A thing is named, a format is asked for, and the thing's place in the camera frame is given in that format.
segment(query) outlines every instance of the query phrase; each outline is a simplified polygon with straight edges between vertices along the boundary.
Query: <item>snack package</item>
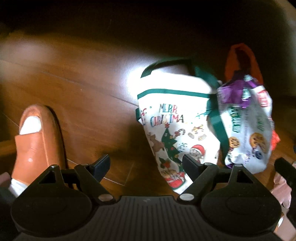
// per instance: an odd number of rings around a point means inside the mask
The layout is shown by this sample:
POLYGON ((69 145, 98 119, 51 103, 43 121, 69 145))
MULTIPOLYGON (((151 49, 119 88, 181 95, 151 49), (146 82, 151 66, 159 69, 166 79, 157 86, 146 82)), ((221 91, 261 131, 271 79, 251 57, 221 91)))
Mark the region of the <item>snack package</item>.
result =
POLYGON ((230 168, 243 164, 252 174, 262 172, 275 134, 268 92, 251 75, 235 71, 232 80, 218 89, 218 102, 229 138, 225 164, 230 168))
POLYGON ((159 73, 163 65, 192 64, 188 59, 157 62, 146 68, 138 84, 139 122, 143 125, 158 170, 169 186, 181 194, 192 183, 182 167, 182 157, 190 154, 200 163, 216 164, 220 141, 224 156, 228 138, 218 111, 216 89, 211 74, 194 66, 196 76, 159 73))

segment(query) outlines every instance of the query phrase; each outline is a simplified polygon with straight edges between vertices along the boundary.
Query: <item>green bag handle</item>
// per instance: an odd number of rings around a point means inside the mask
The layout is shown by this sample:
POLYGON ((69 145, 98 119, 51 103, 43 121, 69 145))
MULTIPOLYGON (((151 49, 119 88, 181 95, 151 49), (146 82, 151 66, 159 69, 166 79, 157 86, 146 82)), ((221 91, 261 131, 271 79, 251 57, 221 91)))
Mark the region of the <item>green bag handle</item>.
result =
MULTIPOLYGON (((155 69, 178 65, 178 64, 184 64, 188 67, 189 70, 194 70, 194 76, 202 78, 212 88, 217 89, 218 87, 220 87, 220 84, 217 78, 214 75, 198 67, 194 63, 194 60, 191 58, 169 58, 169 59, 163 59, 163 60, 157 61, 149 65, 143 71, 141 78, 150 75, 152 71, 155 69)), ((220 141, 221 150, 222 150, 222 160, 224 161, 229 150, 229 141, 228 141, 228 137, 225 132, 225 128, 219 113, 218 100, 217 100, 216 94, 210 95, 210 99, 207 102, 207 112, 208 112, 208 116, 210 118, 211 124, 213 126, 213 129, 216 133, 216 136, 220 141)), ((139 108, 136 109, 136 118, 137 120, 141 118, 139 108)))

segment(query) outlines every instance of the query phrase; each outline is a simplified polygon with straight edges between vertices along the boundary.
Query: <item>silver screw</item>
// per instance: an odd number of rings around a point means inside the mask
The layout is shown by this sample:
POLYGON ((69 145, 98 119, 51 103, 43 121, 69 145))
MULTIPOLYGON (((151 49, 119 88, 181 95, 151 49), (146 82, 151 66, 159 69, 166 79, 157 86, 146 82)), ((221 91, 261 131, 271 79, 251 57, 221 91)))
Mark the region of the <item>silver screw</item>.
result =
POLYGON ((109 202, 113 199, 113 196, 111 194, 101 194, 98 199, 102 202, 109 202))
POLYGON ((194 199, 194 196, 190 193, 184 193, 180 195, 180 199, 183 201, 192 201, 194 199))

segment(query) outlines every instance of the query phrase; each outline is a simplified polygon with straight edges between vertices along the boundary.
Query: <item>santa hat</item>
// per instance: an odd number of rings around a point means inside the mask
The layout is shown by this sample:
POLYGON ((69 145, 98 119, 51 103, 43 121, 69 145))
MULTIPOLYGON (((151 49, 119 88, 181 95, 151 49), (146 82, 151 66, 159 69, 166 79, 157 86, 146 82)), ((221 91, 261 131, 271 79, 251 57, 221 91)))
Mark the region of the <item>santa hat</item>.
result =
POLYGON ((194 145, 193 147, 191 147, 191 149, 198 150, 202 156, 205 155, 205 149, 202 145, 194 145))

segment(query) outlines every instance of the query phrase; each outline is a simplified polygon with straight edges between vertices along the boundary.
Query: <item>white sock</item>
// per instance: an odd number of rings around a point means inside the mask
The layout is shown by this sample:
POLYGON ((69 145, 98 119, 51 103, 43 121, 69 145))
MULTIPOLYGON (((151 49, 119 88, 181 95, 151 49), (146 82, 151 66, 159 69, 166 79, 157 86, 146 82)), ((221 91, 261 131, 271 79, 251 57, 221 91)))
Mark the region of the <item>white sock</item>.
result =
MULTIPOLYGON (((36 133, 41 131, 41 120, 38 116, 29 116, 22 125, 20 135, 36 133)), ((11 179, 8 190, 18 197, 28 186, 18 180, 11 179)))

